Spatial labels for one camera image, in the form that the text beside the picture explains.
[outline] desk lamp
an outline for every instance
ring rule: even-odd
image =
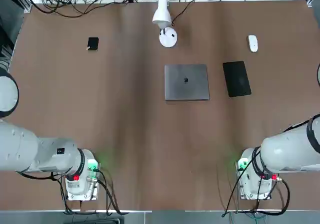
[[[170,27],[171,17],[168,11],[168,0],[158,0],[158,9],[153,15],[152,22],[160,28],[160,43],[166,48],[173,47],[178,40],[178,35],[176,31]]]

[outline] gray laptop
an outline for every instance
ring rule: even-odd
[[[175,64],[164,66],[166,100],[209,100],[207,66]]]

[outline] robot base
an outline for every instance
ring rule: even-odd
[[[67,199],[69,201],[93,201],[98,198],[99,184],[97,183],[100,169],[92,152],[82,149],[84,154],[84,168],[79,176],[73,181],[65,179]]]
[[[239,171],[239,169],[245,168],[248,163],[252,159],[252,152],[253,148],[246,149],[241,159],[236,163],[236,174],[237,177],[241,175],[243,171]],[[272,180],[264,180],[262,179],[261,185],[260,185],[261,177],[259,177],[252,166],[252,164],[249,165],[249,167],[245,170],[244,174],[241,176],[239,182],[238,182],[238,190],[240,193],[240,198],[242,200],[256,200],[257,198],[260,200],[264,200],[272,188]]]

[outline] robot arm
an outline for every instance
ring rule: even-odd
[[[33,132],[0,120],[0,170],[57,172],[73,175],[81,154],[70,139],[38,138]]]
[[[10,115],[19,101],[13,77],[0,68],[0,118]],[[65,177],[69,200],[95,200],[98,163],[89,150],[71,139],[38,138],[33,132],[0,119],[0,171],[55,172]]]
[[[241,198],[268,197],[274,174],[320,171],[319,121],[320,115],[316,115],[283,133],[265,138],[260,147],[246,149],[237,162],[238,175],[246,168],[239,180]]]

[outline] computer mouse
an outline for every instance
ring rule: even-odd
[[[248,42],[251,52],[257,52],[258,51],[258,39],[255,35],[249,35],[248,36]]]

